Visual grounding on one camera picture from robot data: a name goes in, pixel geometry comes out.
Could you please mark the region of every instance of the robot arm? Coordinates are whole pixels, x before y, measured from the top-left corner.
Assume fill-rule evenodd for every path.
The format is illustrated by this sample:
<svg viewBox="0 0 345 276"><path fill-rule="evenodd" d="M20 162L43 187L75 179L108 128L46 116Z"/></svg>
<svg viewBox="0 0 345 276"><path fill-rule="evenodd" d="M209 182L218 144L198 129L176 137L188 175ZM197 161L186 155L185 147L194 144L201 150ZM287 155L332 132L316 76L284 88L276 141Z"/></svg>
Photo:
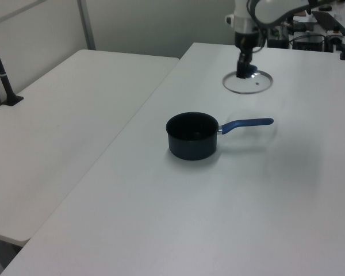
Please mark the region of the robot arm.
<svg viewBox="0 0 345 276"><path fill-rule="evenodd" d="M240 49L236 76L246 78L251 75L250 66L253 48L259 44L260 28L279 25L289 16L332 0L235 0L233 28L235 46Z"/></svg>

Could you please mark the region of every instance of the black saucepan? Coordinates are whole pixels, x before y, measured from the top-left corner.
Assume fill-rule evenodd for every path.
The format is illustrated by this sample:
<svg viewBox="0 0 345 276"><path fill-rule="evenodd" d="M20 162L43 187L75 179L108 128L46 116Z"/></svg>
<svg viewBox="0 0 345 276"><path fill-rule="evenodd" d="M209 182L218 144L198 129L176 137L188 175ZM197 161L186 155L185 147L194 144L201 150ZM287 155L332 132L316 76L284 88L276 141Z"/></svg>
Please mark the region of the black saucepan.
<svg viewBox="0 0 345 276"><path fill-rule="evenodd" d="M212 116L187 112L174 116L166 124L168 147L172 154L184 160L200 160L216 151L217 134L226 134L234 128L270 125L272 118L232 121L219 126Z"/></svg>

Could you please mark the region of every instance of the table surface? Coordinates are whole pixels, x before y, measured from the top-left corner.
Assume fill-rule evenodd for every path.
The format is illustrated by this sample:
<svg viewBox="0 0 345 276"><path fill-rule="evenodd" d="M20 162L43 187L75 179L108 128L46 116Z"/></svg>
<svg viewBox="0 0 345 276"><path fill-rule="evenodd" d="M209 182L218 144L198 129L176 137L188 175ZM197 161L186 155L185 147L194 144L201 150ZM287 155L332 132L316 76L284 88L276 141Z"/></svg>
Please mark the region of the table surface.
<svg viewBox="0 0 345 276"><path fill-rule="evenodd" d="M345 62L265 48L273 86L238 95L238 55L193 44L2 275L345 275ZM190 162L165 131L188 111L275 123Z"/></svg>
<svg viewBox="0 0 345 276"><path fill-rule="evenodd" d="M0 107L0 239L24 245L178 59L82 50Z"/></svg>

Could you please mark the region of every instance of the wall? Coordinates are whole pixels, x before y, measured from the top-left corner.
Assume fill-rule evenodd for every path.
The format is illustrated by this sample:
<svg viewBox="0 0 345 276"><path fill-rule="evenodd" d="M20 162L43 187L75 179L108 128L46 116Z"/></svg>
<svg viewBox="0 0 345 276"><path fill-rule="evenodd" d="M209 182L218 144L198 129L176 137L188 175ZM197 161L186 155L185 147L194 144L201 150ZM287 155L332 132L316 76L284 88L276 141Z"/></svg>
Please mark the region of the wall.
<svg viewBox="0 0 345 276"><path fill-rule="evenodd" d="M181 58L193 42L234 42L234 0L84 1L97 50Z"/></svg>
<svg viewBox="0 0 345 276"><path fill-rule="evenodd" d="M0 57L15 93L86 48L76 0L46 0L0 23Z"/></svg>

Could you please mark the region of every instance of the saucepan handle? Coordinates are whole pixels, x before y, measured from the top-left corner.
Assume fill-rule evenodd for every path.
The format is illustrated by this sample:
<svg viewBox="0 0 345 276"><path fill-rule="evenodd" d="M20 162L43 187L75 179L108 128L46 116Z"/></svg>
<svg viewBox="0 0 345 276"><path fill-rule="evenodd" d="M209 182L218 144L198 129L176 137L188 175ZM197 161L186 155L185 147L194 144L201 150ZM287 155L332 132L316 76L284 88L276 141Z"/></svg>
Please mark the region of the saucepan handle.
<svg viewBox="0 0 345 276"><path fill-rule="evenodd" d="M272 118L260 118L260 119L249 119L249 120L237 120L228 122L222 126L219 126L217 134L226 134L232 131L234 128L240 127L253 127L256 125L271 125L274 122Z"/></svg>

